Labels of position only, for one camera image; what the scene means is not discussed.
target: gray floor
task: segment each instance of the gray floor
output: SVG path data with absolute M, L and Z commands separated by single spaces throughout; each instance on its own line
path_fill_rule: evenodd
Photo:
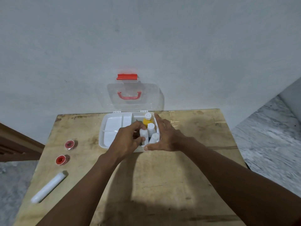
M 255 171 L 301 196 L 301 132 L 279 97 L 232 130 L 241 154 Z M 10 226 L 37 161 L 0 163 L 0 225 Z

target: forearm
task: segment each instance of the forearm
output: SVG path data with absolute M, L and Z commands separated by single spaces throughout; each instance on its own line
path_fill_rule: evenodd
M 192 138 L 182 145 L 183 153 L 247 225 L 293 225 L 300 217 L 301 198 L 295 194 Z
M 91 170 L 37 225 L 90 225 L 101 195 L 119 162 L 108 152 L 102 154 Z

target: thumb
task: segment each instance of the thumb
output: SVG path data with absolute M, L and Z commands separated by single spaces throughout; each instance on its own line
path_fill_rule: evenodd
M 161 150 L 161 143 L 160 142 L 157 142 L 157 143 L 150 143 L 150 144 L 147 144 L 145 147 L 144 147 L 144 150 L 145 151 L 154 151 L 154 150 Z
M 136 148 L 142 143 L 142 141 L 145 141 L 145 137 L 138 137 L 134 140 L 134 143 L 136 144 Z

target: yellow bottle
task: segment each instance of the yellow bottle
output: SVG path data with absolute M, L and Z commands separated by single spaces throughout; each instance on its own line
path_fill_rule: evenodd
M 148 124 L 149 124 L 149 123 L 154 123 L 154 122 L 153 122 L 153 118 L 151 117 L 151 114 L 150 114 L 150 113 L 146 113 L 146 114 L 145 114 L 145 117 L 144 117 L 142 123 L 143 123 L 146 127 L 148 127 Z

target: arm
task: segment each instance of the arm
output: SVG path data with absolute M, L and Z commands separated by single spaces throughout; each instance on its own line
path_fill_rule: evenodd
M 141 128 L 146 129 L 141 122 L 136 121 L 130 126 L 119 129 L 108 151 L 98 158 L 92 169 L 43 217 L 37 226 L 90 225 L 113 171 L 145 140 L 144 137 L 133 139 L 135 131 Z
M 246 225 L 289 225 L 301 217 L 301 198 L 192 137 L 156 115 L 161 140 L 145 150 L 181 150 L 203 172 L 216 192 Z

